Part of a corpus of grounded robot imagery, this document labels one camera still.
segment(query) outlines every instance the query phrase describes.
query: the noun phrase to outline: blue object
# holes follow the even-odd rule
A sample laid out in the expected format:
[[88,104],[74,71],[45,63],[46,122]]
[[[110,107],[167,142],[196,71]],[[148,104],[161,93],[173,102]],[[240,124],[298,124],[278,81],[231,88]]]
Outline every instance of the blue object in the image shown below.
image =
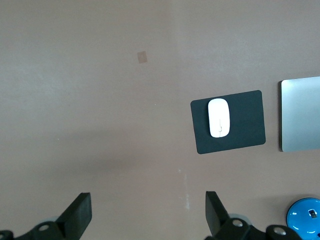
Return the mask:
[[303,240],[320,240],[320,199],[296,201],[288,210],[286,224]]

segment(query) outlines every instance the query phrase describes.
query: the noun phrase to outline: mouse pad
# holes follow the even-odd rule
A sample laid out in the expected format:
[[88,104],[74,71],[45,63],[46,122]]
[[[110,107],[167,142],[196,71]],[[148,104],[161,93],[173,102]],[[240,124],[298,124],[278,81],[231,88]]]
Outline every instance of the mouse pad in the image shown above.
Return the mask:
[[[230,130],[223,137],[212,137],[209,128],[208,103],[224,99],[229,106]],[[259,90],[217,96],[191,102],[196,150],[207,154],[262,145],[266,142],[264,107]]]

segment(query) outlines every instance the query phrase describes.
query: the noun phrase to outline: blue device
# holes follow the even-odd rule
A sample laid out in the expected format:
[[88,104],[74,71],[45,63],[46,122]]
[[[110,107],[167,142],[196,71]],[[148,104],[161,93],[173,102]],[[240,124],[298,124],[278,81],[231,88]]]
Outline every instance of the blue device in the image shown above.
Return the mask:
[[296,201],[288,210],[286,224],[303,240],[320,240],[320,199]]

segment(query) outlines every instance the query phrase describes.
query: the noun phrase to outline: white mark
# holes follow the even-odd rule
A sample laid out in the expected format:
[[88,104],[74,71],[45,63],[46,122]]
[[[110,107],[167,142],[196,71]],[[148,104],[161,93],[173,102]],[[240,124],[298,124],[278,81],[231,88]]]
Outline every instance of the white mark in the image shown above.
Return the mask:
[[187,184],[187,174],[184,174],[184,193],[185,193],[185,205],[186,209],[190,209],[190,202],[189,202],[189,191],[188,191],[188,184]]

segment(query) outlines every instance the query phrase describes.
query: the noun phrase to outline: white mouse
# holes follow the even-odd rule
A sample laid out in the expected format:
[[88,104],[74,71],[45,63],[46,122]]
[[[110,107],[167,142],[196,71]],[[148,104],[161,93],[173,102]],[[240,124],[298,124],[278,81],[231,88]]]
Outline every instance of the white mouse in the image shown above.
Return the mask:
[[208,104],[210,134],[222,138],[230,131],[229,105],[222,98],[212,99]]

